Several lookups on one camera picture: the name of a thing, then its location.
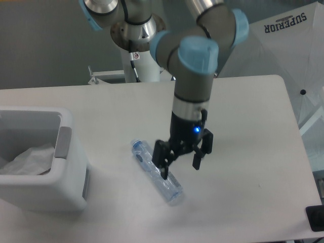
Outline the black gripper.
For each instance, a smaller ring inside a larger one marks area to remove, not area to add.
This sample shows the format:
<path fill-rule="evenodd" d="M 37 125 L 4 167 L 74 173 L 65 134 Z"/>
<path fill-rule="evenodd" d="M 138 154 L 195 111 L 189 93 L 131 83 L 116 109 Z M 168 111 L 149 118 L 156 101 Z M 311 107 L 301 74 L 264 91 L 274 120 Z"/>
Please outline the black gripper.
<path fill-rule="evenodd" d="M 195 152 L 192 166 L 199 170 L 201 160 L 206 154 L 212 153 L 213 133 L 205 129 L 206 117 L 200 120 L 186 120 L 172 112 L 169 141 L 156 140 L 152 162 L 160 170 L 161 177 L 166 180 L 169 166 L 181 156 Z"/>

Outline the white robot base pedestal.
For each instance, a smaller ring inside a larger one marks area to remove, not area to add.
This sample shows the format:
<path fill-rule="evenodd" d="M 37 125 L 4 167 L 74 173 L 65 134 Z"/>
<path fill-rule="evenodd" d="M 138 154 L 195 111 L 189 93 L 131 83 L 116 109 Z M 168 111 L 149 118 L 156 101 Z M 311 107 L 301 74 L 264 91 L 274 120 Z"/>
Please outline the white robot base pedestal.
<path fill-rule="evenodd" d="M 132 53 L 124 49 L 119 51 L 123 68 L 121 70 L 93 72 L 88 67 L 90 73 L 88 84 L 151 83 L 176 80 L 174 76 L 153 60 L 149 51 Z"/>

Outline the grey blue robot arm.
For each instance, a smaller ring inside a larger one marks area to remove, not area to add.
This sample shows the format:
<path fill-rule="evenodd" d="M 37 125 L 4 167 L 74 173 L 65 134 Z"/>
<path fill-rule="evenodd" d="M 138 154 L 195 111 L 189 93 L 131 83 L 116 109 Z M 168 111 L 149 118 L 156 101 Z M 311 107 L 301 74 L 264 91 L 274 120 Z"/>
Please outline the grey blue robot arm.
<path fill-rule="evenodd" d="M 194 153 L 193 167 L 212 152 L 213 134 L 205 128 L 208 105 L 220 52 L 244 42 L 249 22 L 240 9 L 223 1 L 187 1 L 196 25 L 181 33 L 158 31 L 151 1 L 80 1 L 89 24 L 96 30 L 120 25 L 130 52 L 149 51 L 153 60 L 175 78 L 168 141 L 157 140 L 152 161 L 166 179 L 169 165 Z"/>

